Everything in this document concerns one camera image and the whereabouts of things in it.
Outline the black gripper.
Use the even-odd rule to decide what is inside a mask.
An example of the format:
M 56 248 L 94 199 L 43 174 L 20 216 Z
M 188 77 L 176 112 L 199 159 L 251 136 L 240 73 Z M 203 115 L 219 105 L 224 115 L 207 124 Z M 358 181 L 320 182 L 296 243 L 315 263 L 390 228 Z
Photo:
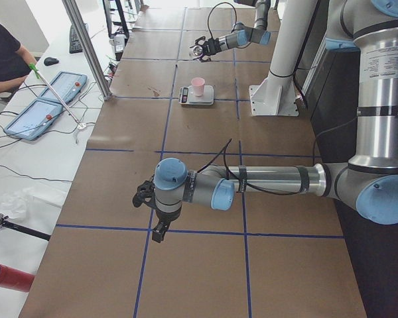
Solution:
M 205 36 L 197 38 L 194 42 L 195 46 L 204 47 L 204 56 L 193 56 L 193 60 L 198 60 L 200 62 L 211 62 L 210 56 L 216 55 L 221 52 L 220 41 L 218 38 L 209 38 L 206 40 Z
M 158 224 L 152 230 L 152 241 L 162 243 L 165 239 L 165 234 L 168 231 L 170 224 L 180 217 L 181 208 L 173 212 L 163 212 L 159 209 L 155 211 L 159 219 Z

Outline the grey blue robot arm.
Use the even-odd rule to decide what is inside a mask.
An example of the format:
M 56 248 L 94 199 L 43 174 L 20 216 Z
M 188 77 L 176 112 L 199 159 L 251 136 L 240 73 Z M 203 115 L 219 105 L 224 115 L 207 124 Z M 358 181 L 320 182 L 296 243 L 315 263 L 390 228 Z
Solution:
M 271 33 L 267 31 L 267 19 L 269 9 L 271 8 L 271 1 L 235 1 L 235 3 L 255 8 L 254 26 L 245 26 L 242 22 L 238 21 L 237 11 L 231 3 L 228 3 L 227 1 L 218 3 L 211 9 L 207 18 L 207 27 L 210 33 L 210 38 L 206 39 L 205 36 L 197 38 L 194 45 L 189 48 L 189 56 L 193 60 L 210 62 L 211 56 L 226 50 L 246 48 L 251 43 L 268 45 Z M 234 10 L 235 23 L 233 24 L 232 30 L 229 34 L 214 38 L 210 28 L 210 16 L 216 7 L 223 4 L 231 6 Z
M 220 38 L 195 40 L 194 60 L 269 40 L 270 1 L 234 1 L 256 8 L 253 28 L 235 23 Z M 289 115 L 293 77 L 318 1 L 287 1 L 268 76 L 249 87 L 252 115 Z M 360 51 L 356 153 L 348 162 L 304 166 L 230 166 L 222 150 L 199 171 L 176 158 L 161 160 L 150 181 L 137 188 L 134 206 L 145 203 L 159 219 L 152 240 L 163 241 L 182 202 L 227 211 L 234 193 L 314 193 L 337 199 L 382 225 L 398 223 L 398 1 L 329 1 L 326 49 Z

